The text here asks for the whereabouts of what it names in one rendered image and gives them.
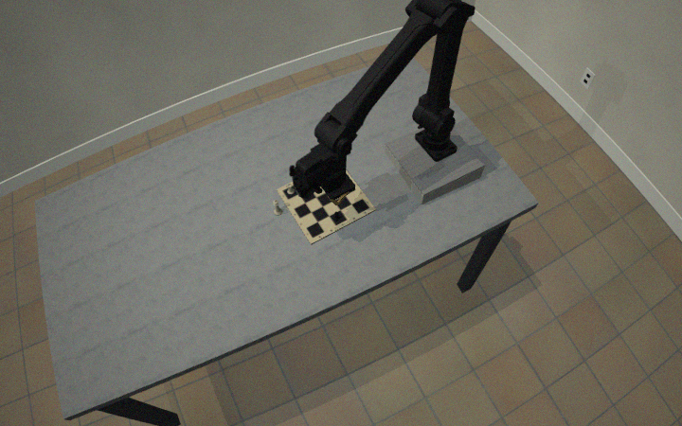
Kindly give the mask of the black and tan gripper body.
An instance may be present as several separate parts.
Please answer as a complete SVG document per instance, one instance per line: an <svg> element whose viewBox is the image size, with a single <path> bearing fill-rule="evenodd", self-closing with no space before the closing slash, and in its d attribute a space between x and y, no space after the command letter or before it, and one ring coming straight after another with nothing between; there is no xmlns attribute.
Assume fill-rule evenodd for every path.
<svg viewBox="0 0 682 426"><path fill-rule="evenodd" d="M337 173L329 172L329 174L331 174L331 175L341 174L341 187L339 187L338 189L329 193L323 185L321 186L331 200L332 199L336 200L336 199L340 198L341 195L343 195L347 192L352 192L355 190L355 184L350 179L350 177L347 175L346 168L340 172L337 172Z"/></svg>

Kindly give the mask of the black and cream chessboard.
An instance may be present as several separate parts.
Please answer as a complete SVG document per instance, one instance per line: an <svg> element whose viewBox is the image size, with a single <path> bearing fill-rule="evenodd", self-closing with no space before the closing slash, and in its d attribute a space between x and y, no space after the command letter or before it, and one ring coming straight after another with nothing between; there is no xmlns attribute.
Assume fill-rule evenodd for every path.
<svg viewBox="0 0 682 426"><path fill-rule="evenodd" d="M346 173L354 182L355 190L338 205L329 199L323 189L320 194L314 193L308 200L297 195L293 182L290 183L295 191L292 195L288 194L287 185L277 189L311 245L376 211L361 188L347 171ZM333 219L335 212L338 212L339 221Z"/></svg>

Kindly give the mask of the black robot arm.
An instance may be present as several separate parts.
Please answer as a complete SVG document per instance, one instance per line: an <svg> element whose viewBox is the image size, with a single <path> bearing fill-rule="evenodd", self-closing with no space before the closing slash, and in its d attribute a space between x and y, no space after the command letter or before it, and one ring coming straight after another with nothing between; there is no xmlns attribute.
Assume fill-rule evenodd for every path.
<svg viewBox="0 0 682 426"><path fill-rule="evenodd" d="M458 147L450 140L456 122L455 111L449 108L450 90L462 32L476 9L457 1L412 0L408 4L405 11L411 16L404 27L352 90L315 127L318 145L296 161L293 185L299 197L308 200L322 185L329 193L341 187L341 174L329 172L345 169L351 143L372 107L435 35L428 89L412 115L418 129L424 128L415 134L415 139L435 162L457 152Z"/></svg>

